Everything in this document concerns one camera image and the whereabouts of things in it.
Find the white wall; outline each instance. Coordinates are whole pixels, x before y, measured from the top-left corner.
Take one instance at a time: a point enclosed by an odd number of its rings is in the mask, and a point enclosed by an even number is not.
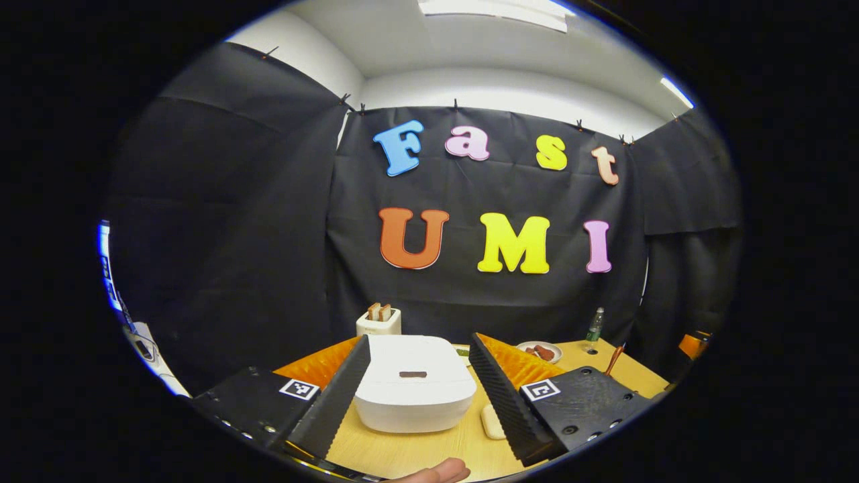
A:
[[[558,77],[498,69],[418,70],[365,80],[358,68],[313,26],[283,9],[243,28],[227,41],[268,52],[311,76],[349,104],[367,109],[400,106],[482,107],[582,125],[626,139],[665,124],[650,111],[616,95]]]
[[[433,69],[379,76],[361,90],[367,109],[401,106],[481,107],[531,114],[603,134],[643,138],[668,119],[604,91],[558,77],[499,69]]]
[[[338,97],[349,93],[347,102],[359,105],[364,76],[355,65],[313,26],[283,9],[252,23],[227,39],[295,67],[331,90]]]

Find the water bottle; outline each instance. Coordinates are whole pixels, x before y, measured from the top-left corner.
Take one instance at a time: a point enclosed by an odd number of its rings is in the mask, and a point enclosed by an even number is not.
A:
[[[605,310],[602,307],[596,309],[596,315],[594,315],[594,320],[591,321],[591,326],[588,328],[588,336],[585,337],[587,341],[587,345],[585,350],[588,353],[595,354],[596,349],[596,341],[600,338],[600,333],[602,332],[602,314]]]

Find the yellow letter m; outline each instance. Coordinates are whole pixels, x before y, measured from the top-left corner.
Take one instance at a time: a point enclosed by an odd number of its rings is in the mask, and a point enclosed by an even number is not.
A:
[[[501,213],[484,213],[480,222],[486,225],[486,251],[478,263],[481,272],[500,272],[502,265],[498,252],[504,257],[509,271],[514,271],[522,255],[521,270],[524,273],[547,273],[549,264],[545,261],[545,232],[549,220],[543,217],[530,217],[525,221],[517,236],[510,221]]]

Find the table surface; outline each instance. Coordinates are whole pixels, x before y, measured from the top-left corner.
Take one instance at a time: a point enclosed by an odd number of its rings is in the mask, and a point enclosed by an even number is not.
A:
[[[585,341],[555,344],[564,352],[557,366],[565,370],[589,365],[605,371],[614,353],[614,346],[603,339],[597,341],[598,353],[587,354]],[[389,434],[373,431],[358,418],[353,402],[344,416],[334,438],[327,460],[338,465],[384,478],[399,478],[422,468],[431,468],[449,457],[460,458],[472,470],[463,481],[488,480],[526,469],[513,456],[506,439],[489,439],[480,421],[480,411],[489,398],[469,366],[478,390],[465,417],[446,431],[423,434]],[[651,398],[668,385],[656,373],[635,359],[621,354],[612,369],[612,376],[627,388]],[[537,463],[533,468],[545,462]]]

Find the orange object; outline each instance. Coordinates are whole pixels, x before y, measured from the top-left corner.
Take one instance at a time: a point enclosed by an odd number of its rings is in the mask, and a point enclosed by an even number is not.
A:
[[[328,383],[331,382],[334,374],[340,369],[340,364],[346,360],[346,357],[352,352],[352,349],[360,338],[353,337],[344,340],[339,344],[300,358],[294,363],[287,364],[273,372],[279,376],[310,382],[319,386],[320,390],[325,389]]]
[[[478,337],[517,391],[523,384],[560,376],[566,372],[566,370],[549,364],[541,358],[520,351],[512,345],[504,344],[501,340],[493,339],[481,333],[478,333]]]
[[[618,345],[618,348],[614,350],[612,354],[612,360],[608,363],[608,369],[606,369],[606,376],[610,376],[612,374],[612,368],[614,367],[614,363],[618,362],[618,358],[620,354],[624,352],[625,345]]]
[[[701,352],[704,351],[704,348],[707,346],[707,337],[710,335],[704,332],[697,332],[702,334],[702,338],[699,339],[694,335],[686,334],[683,336],[683,340],[680,341],[680,345],[678,347],[681,351],[690,359],[695,360],[698,356],[701,355]]]
[[[388,263],[399,268],[420,270],[438,260],[442,251],[442,228],[450,219],[446,211],[424,210],[421,219],[426,222],[426,236],[423,250],[419,254],[405,251],[405,225],[413,214],[406,208],[385,208],[379,211],[381,224],[381,256]]]

